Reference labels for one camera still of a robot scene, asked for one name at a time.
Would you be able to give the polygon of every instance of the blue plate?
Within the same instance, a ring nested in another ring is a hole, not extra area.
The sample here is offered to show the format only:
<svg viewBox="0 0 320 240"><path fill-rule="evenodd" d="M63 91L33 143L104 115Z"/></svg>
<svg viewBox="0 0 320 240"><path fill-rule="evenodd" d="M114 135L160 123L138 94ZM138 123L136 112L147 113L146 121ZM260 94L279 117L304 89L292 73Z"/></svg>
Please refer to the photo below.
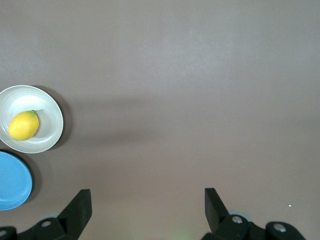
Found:
<svg viewBox="0 0 320 240"><path fill-rule="evenodd" d="M32 175L16 156L0 151L0 210L23 204L32 190Z"/></svg>

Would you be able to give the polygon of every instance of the white bowl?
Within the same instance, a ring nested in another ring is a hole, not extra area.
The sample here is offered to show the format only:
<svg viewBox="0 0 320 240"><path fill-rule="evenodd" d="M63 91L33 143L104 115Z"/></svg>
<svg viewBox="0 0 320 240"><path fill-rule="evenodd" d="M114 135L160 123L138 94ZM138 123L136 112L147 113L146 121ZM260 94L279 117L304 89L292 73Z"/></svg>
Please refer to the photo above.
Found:
<svg viewBox="0 0 320 240"><path fill-rule="evenodd" d="M28 140L14 140L8 134L11 120L18 113L30 110L34 110L39 118L37 132ZM63 128L62 112L45 91L34 86L17 85L0 92L0 139L10 148L28 154L44 152L57 143Z"/></svg>

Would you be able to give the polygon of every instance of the plate rim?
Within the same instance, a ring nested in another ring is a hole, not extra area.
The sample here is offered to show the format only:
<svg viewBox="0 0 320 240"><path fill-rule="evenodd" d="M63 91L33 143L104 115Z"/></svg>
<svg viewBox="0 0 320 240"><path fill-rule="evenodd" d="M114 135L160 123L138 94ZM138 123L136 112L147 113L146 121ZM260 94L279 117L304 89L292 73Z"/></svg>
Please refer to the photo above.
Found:
<svg viewBox="0 0 320 240"><path fill-rule="evenodd" d="M56 145L57 142L60 140L60 138L61 138L61 136L62 136L62 133L63 133L63 131L64 131L64 126L65 126L64 116L63 116L63 114L62 114L62 110L61 110L59 104L57 103L57 101L56 101L49 93L47 93L46 91L42 90L42 89L39 88L39 87L32 86L32 85L20 84L20 85L10 86L10 87L7 87L6 89L2 90L2 91L0 92L0 95L3 94L3 92L8 91L8 90L10 90L10 89L21 88L21 87L23 87L23 88L30 88L30 89L36 90L36 91L38 91L38 92L41 92L42 94L48 96L49 99L57 106L57 109L58 109L58 111L59 111L60 120L61 120L61 122L60 122L60 123L61 123L61 130L58 132L59 137L57 138L56 141L52 142L52 144L50 144L49 147L46 147L46 148L41 149L41 150L35 150L35 151L25 151L25 150L18 149L18 148L16 148L16 147L12 147L12 146L10 146L7 142L5 142L5 141L1 138L1 136L0 136L0 140L1 140L5 145L7 145L9 148L11 148L11 149L13 149L13 150L16 150L16 151L18 151L18 152L21 152L21 153L26 153L26 154L38 154L38 153L45 152L45 151L51 149L54 145Z"/></svg>
<svg viewBox="0 0 320 240"><path fill-rule="evenodd" d="M31 187L30 187L30 188L29 188L29 187L27 188L27 190L28 190L27 193L28 193L28 194L26 194L26 197L25 197L25 198L22 198L23 200L22 200L22 202L21 202L20 204L15 205L15 206L13 206L13 207L8 207L8 208L0 208L0 211L7 211L7 210L15 209L15 208L23 205L23 204L28 200L28 198L30 197L30 195L31 195L31 193L32 193L32 191L33 191L33 189L34 189L34 178L33 178L33 174L32 174L32 172L31 172L31 170L30 170L29 167L24 163L24 161L23 161L22 159L20 159L20 157L16 156L15 154L12 154L12 153L10 153L10 152L7 152L7 151L5 151L5 150L2 150L2 149L0 149L0 153L1 153L1 154L4 154L4 155L6 155L6 156L9 156L9 157L11 157L11 158L13 158L15 161L17 161L17 163L20 163L20 164L24 167L23 169L26 170L26 173L28 174L28 177L30 177L30 178L28 178L28 179L30 179L30 183L31 183L30 185L28 185L28 186L31 186Z"/></svg>

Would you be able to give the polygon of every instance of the tabletop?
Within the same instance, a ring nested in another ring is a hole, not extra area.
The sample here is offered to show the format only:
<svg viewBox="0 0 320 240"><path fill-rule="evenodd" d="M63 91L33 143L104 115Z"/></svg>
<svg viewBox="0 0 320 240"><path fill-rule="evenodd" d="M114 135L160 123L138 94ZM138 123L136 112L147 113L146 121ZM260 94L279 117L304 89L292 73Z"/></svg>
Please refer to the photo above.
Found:
<svg viewBox="0 0 320 240"><path fill-rule="evenodd" d="M22 232L90 189L80 239L198 240L205 188L260 227L320 239L320 2L2 0L0 90L30 85L64 130L17 154Z"/></svg>

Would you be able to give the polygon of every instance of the lemon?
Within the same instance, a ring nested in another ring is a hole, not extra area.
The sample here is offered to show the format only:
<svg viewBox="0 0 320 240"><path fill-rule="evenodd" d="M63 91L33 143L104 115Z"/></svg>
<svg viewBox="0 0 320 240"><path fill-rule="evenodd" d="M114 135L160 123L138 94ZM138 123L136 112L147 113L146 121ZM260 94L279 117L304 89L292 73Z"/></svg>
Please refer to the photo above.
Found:
<svg viewBox="0 0 320 240"><path fill-rule="evenodd" d="M34 110L18 113L8 128L9 135L17 141L32 138L39 128L39 119Z"/></svg>

